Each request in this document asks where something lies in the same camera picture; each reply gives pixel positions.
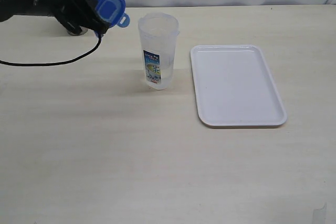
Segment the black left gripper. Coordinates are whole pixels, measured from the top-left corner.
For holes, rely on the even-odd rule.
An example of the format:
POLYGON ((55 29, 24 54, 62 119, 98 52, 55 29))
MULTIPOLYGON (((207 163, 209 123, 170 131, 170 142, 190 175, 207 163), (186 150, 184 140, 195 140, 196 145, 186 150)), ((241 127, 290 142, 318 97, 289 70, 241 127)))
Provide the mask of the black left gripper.
POLYGON ((91 29, 97 34, 108 31, 108 23, 95 10, 97 0, 50 0, 51 11, 66 30, 80 26, 91 29))

